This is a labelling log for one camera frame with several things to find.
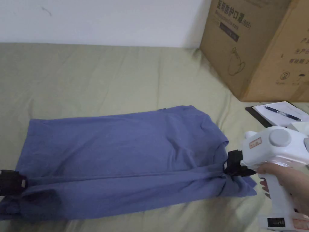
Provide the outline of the person's right hand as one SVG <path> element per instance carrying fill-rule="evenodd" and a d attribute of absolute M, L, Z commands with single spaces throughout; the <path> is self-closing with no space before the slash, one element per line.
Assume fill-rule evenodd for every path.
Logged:
<path fill-rule="evenodd" d="M 278 182 L 293 198 L 299 213 L 309 216 L 309 177 L 301 171 L 264 163 L 256 171 L 258 174 L 274 175 Z"/>

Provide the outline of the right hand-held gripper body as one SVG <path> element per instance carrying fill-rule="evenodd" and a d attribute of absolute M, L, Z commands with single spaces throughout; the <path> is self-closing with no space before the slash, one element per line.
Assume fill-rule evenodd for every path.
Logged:
<path fill-rule="evenodd" d="M 284 127 L 268 127 L 261 132 L 248 131 L 242 142 L 241 166 L 256 170 L 262 163 L 274 163 L 288 168 L 301 168 L 309 164 L 308 137 Z M 307 232 L 308 217 L 301 214 L 292 196 L 274 175 L 262 174 L 269 188 L 272 211 L 259 216 L 262 229 L 277 232 Z"/>

